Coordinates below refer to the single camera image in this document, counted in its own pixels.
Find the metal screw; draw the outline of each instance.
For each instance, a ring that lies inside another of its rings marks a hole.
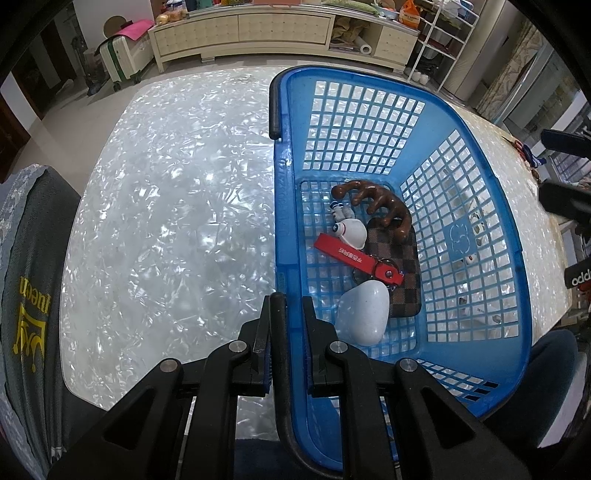
[[[232,343],[230,343],[230,345],[228,345],[228,348],[232,352],[240,353],[246,350],[246,342],[243,342],[242,340],[234,340]]]
[[[168,374],[170,372],[174,372],[176,369],[177,369],[176,361],[172,360],[170,358],[160,364],[160,370],[162,370],[165,374]]]
[[[400,360],[400,368],[402,368],[405,372],[414,372],[417,367],[418,365],[416,361],[412,358],[403,358]]]
[[[340,340],[337,340],[336,342],[332,342],[330,344],[330,349],[334,353],[345,353],[347,351],[347,348],[349,348],[347,344],[345,342],[341,342]]]

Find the checkered wallet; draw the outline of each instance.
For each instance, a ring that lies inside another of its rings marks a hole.
[[[381,218],[374,217],[367,224],[368,238],[365,253],[380,259],[391,259],[403,271],[404,282],[390,292],[390,317],[414,317],[421,311],[421,269],[418,264],[417,236],[411,227],[408,242],[395,245],[393,231],[400,220],[382,226]]]

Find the white suitcase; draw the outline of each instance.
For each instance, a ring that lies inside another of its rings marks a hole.
[[[100,56],[117,91],[123,80],[141,82],[141,71],[154,58],[154,51],[146,32],[137,41],[123,35],[110,38],[100,46]]]

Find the paper roll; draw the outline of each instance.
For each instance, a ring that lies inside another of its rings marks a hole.
[[[371,47],[363,38],[357,37],[355,40],[353,40],[353,43],[359,47],[359,51],[363,55],[371,54]]]

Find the blue plastic basket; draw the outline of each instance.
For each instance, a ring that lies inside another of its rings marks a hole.
[[[333,225],[330,189],[346,180],[384,184],[404,200],[422,279],[419,314],[390,319],[379,344],[359,348],[387,362],[416,359],[477,416],[500,405],[527,364],[530,299],[509,205],[459,115],[405,83],[326,67],[276,77],[270,114],[277,289],[287,295],[300,447],[342,469],[338,398],[307,394],[301,297],[334,323],[339,297],[353,287],[351,269],[313,247]],[[355,209],[364,222],[365,208]]]

